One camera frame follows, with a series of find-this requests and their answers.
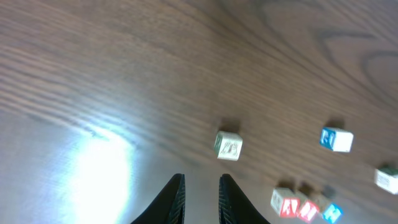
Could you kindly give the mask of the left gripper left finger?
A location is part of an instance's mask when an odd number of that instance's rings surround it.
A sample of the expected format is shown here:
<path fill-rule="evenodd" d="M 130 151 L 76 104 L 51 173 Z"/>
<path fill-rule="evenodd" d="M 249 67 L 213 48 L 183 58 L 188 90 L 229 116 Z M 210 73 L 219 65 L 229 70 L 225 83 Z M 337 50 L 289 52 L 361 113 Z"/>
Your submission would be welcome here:
<path fill-rule="evenodd" d="M 131 224 L 184 224 L 185 175 L 175 174 Z"/>

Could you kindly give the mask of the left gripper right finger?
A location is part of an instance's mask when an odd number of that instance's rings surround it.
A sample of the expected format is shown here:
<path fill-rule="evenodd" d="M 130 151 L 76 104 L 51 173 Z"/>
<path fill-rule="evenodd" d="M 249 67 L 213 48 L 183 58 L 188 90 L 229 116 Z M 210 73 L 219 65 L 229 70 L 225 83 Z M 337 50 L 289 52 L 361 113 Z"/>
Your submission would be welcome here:
<path fill-rule="evenodd" d="M 218 211 L 220 224 L 271 224 L 229 174 L 220 177 Z"/>

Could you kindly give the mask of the red letter A block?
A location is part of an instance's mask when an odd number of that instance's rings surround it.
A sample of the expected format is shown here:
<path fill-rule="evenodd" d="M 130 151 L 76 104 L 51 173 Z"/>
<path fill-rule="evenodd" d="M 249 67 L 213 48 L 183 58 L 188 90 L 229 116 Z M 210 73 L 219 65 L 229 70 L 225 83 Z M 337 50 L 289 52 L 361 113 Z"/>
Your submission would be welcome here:
<path fill-rule="evenodd" d="M 288 188 L 274 188 L 271 207 L 281 218 L 295 218 L 300 206 L 300 199 Z"/>

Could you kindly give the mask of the red letter I block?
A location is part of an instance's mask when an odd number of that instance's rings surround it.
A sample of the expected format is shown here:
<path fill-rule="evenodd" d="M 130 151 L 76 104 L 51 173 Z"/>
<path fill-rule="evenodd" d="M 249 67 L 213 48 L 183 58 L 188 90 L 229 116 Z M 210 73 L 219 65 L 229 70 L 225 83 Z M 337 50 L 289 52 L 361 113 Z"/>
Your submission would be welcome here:
<path fill-rule="evenodd" d="M 311 201 L 305 194 L 296 191 L 296 196 L 300 200 L 297 217 L 305 223 L 311 223 L 319 212 L 318 205 Z"/>

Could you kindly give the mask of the blue number 2 block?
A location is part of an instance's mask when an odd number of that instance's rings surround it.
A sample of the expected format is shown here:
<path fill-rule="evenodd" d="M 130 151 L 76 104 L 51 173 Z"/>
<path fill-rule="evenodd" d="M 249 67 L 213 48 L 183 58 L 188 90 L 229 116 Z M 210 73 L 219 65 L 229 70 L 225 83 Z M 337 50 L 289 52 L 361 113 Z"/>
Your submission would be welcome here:
<path fill-rule="evenodd" d="M 329 224 L 336 224 L 343 215 L 343 210 L 323 194 L 315 194 L 312 201 L 318 206 L 318 215 Z"/>

